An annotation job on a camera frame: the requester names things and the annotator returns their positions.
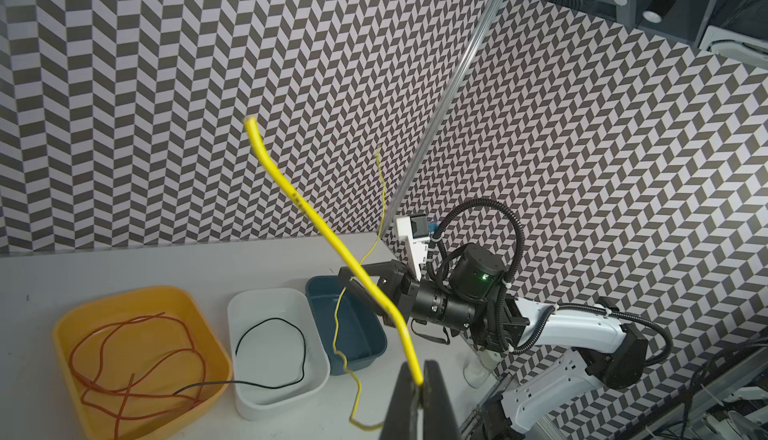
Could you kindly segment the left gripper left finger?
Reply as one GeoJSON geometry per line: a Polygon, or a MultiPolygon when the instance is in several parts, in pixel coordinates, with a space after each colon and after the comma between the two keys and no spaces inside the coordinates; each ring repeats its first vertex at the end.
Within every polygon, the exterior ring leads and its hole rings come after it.
{"type": "Polygon", "coordinates": [[[407,363],[401,366],[391,396],[380,440],[416,440],[420,387],[413,381],[407,363]]]}

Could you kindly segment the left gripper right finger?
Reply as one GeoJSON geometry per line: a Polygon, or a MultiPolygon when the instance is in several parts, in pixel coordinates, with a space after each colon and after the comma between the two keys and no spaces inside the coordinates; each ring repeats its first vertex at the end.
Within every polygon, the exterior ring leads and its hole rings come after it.
{"type": "Polygon", "coordinates": [[[422,384],[423,439],[460,440],[459,425],[439,364],[427,360],[422,384]]]}

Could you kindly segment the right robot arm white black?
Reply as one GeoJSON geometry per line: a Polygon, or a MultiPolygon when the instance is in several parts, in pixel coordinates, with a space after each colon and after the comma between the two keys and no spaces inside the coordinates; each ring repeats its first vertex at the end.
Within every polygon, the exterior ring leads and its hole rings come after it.
{"type": "Polygon", "coordinates": [[[673,341],[668,330],[639,315],[621,312],[607,299],[594,305],[545,304],[510,294],[523,256],[525,236],[514,212],[490,198],[467,200],[454,207],[432,234],[430,246],[441,262],[416,279],[399,261],[366,266],[378,287],[404,319],[435,323],[469,334],[476,348],[519,355],[538,345],[568,348],[558,367],[535,378],[526,388],[498,394],[481,409],[473,435],[478,439],[521,438],[542,416],[568,399],[601,387],[622,389],[635,384],[645,368],[664,361],[673,341]],[[463,212],[474,208],[498,211],[515,232],[510,265],[476,243],[446,250],[442,235],[463,212]]]}

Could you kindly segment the white lidded jar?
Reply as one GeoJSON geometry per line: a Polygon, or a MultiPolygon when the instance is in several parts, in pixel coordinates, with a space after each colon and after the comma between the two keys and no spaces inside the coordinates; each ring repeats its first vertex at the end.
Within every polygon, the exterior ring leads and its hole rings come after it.
{"type": "Polygon", "coordinates": [[[492,351],[483,351],[472,357],[464,366],[463,375],[467,384],[479,389],[491,376],[501,357],[492,351]]]}

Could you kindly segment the teal plastic bin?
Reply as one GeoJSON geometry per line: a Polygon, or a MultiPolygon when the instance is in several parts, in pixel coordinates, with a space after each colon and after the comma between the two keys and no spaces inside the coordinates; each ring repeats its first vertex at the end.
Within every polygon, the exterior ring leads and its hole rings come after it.
{"type": "MultiPolygon", "coordinates": [[[[305,284],[305,295],[330,363],[330,375],[344,374],[342,358],[334,353],[334,312],[342,287],[336,276],[315,276],[305,284]]],[[[387,350],[388,339],[378,316],[351,293],[338,305],[337,348],[345,354],[353,371],[372,365],[387,350]]]]}

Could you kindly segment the white plastic bin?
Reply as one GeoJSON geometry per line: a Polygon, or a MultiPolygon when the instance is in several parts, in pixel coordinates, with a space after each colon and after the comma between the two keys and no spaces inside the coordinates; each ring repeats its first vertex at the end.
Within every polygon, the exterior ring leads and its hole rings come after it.
{"type": "Polygon", "coordinates": [[[297,407],[325,387],[330,363],[305,294],[244,291],[227,307],[235,405],[250,421],[297,407]]]}

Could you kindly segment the yellow plastic bin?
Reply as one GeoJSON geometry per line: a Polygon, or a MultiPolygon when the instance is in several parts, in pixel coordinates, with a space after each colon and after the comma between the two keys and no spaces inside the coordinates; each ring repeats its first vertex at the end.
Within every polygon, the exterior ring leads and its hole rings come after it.
{"type": "Polygon", "coordinates": [[[233,377],[197,302],[174,286],[77,306],[52,340],[89,439],[168,439],[205,415],[233,377]]]}

